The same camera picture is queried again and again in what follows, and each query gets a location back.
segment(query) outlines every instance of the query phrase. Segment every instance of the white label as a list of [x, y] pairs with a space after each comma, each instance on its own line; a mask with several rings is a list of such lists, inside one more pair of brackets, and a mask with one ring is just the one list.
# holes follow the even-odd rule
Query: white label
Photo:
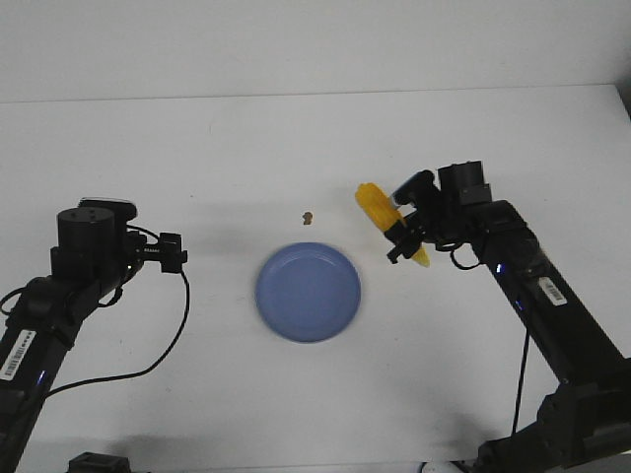
[[22, 330], [22, 332], [20, 332], [13, 349], [9, 353], [9, 357], [2, 366], [0, 379], [11, 381], [14, 378], [16, 372], [18, 372], [20, 363], [24, 359], [24, 355], [27, 353], [27, 350], [35, 338], [35, 334], [36, 332], [34, 330]]
[[539, 288], [548, 296], [553, 305], [567, 304], [568, 300], [548, 277], [539, 278]]

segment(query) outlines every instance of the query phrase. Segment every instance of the wire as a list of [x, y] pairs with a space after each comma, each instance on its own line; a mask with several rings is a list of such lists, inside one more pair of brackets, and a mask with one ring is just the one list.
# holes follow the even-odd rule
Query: wire
[[13, 298], [15, 296], [17, 296], [18, 294], [21, 294], [24, 291], [24, 288], [20, 288], [20, 289], [14, 289], [13, 291], [11, 291], [9, 294], [7, 294], [4, 298], [0, 299], [0, 312], [4, 313], [5, 315], [11, 315], [11, 313], [13, 312], [13, 309], [11, 310], [5, 310], [4, 304], [7, 303], [7, 301], [10, 298]]
[[456, 260], [456, 250], [457, 248], [454, 248], [450, 251], [450, 258], [452, 259], [452, 263], [454, 264], [454, 266], [457, 269], [461, 269], [462, 271], [468, 271], [470, 269], [475, 269], [477, 268], [479, 265], [482, 264], [482, 261], [478, 261], [477, 263], [473, 264], [472, 266], [463, 266], [460, 263], [457, 262]]
[[522, 406], [522, 393], [524, 391], [524, 377], [526, 374], [526, 360], [528, 358], [528, 345], [530, 341], [530, 332], [526, 330], [526, 338], [524, 340], [524, 353], [522, 354], [522, 366], [520, 367], [520, 381], [517, 387], [517, 398], [515, 399], [515, 417], [513, 418], [513, 429], [511, 430], [511, 441], [517, 433], [517, 423], [520, 419], [520, 407]]
[[120, 300], [121, 297], [122, 297], [122, 286], [118, 286], [116, 290], [114, 291], [113, 297], [105, 304], [99, 304], [99, 307], [112, 307], [114, 304], [116, 304]]
[[136, 227], [135, 225], [128, 225], [127, 226], [128, 229], [131, 230], [137, 230], [138, 232], [142, 232], [143, 234], [147, 234], [155, 239], [160, 239], [159, 236], [157, 236], [156, 234], [154, 234], [153, 232], [147, 230], [147, 229], [143, 229], [142, 227]]
[[177, 343], [177, 340], [179, 339], [179, 336], [181, 335], [181, 332], [184, 329], [184, 325], [186, 325], [186, 321], [188, 320], [188, 312], [190, 311], [190, 285], [188, 284], [188, 279], [186, 278], [186, 275], [184, 274], [184, 272], [181, 271], [179, 274], [181, 276], [181, 279], [184, 282], [184, 287], [186, 288], [186, 304], [184, 306], [184, 316], [181, 320], [179, 328], [177, 329], [177, 333], [175, 334], [174, 339], [172, 340], [167, 350], [165, 350], [165, 352], [160, 356], [160, 358], [158, 358], [158, 360], [156, 360], [151, 366], [147, 367], [146, 369], [140, 372], [130, 372], [127, 374], [119, 374], [115, 376], [94, 377], [91, 379], [84, 379], [83, 381], [77, 381], [77, 382], [71, 382], [70, 384], [65, 384], [61, 387], [57, 387], [56, 389], [52, 389], [51, 391], [49, 391], [48, 394], [46, 394], [46, 396], [44, 397], [44, 400], [48, 399], [50, 396], [59, 394], [60, 392], [67, 391], [68, 389], [74, 389], [75, 387], [85, 386], [87, 384], [96, 384], [99, 382], [110, 382], [110, 381], [120, 381], [123, 379], [131, 379], [133, 377], [143, 376], [149, 372], [152, 372], [169, 355], [171, 350], [174, 348], [175, 344]]

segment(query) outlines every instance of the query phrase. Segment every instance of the white tabletop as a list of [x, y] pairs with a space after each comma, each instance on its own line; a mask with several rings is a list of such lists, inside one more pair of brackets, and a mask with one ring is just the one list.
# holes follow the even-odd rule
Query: white tabletop
[[[354, 202], [360, 182], [393, 191], [420, 169], [482, 160], [631, 353], [631, 127], [613, 87], [4, 104], [0, 142], [4, 292], [48, 274], [58, 211], [107, 196], [183, 235], [193, 297], [157, 371], [46, 404], [24, 471], [65, 471], [84, 450], [136, 469], [405, 463], [506, 436], [524, 329], [502, 292], [444, 254], [391, 265]], [[361, 277], [355, 320], [322, 343], [278, 337], [255, 308], [261, 264], [296, 241], [339, 248]], [[87, 320], [57, 385], [148, 366], [182, 308], [180, 278], [148, 263]], [[533, 350], [524, 424], [555, 388]]]

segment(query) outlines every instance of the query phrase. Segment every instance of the blue plate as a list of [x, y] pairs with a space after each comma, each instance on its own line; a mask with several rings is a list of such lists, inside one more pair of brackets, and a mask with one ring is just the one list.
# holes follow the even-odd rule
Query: blue plate
[[353, 264], [321, 243], [295, 243], [271, 256], [258, 275], [256, 305], [265, 323], [296, 342], [319, 342], [344, 330], [359, 307]]

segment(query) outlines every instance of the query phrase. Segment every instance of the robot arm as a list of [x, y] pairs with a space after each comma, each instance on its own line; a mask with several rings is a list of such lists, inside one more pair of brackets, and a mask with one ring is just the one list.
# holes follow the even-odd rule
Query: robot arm
[[439, 180], [440, 189], [425, 170], [392, 195], [394, 204], [411, 204], [416, 210], [385, 232], [394, 243], [388, 257], [393, 263], [401, 255], [410, 258], [423, 242], [453, 256], [469, 243], [560, 382], [534, 423], [480, 446], [473, 471], [543, 472], [631, 449], [629, 360], [552, 265], [515, 208], [492, 200], [480, 162], [439, 169]]
[[[155, 244], [129, 231], [130, 202], [83, 199], [57, 216], [59, 244], [51, 249], [52, 274], [31, 280], [9, 312], [0, 341], [0, 473], [13, 473], [43, 401], [83, 321], [117, 301], [122, 286], [145, 260], [163, 272], [181, 272], [181, 237], [160, 234]], [[114, 291], [109, 304], [100, 300]]]

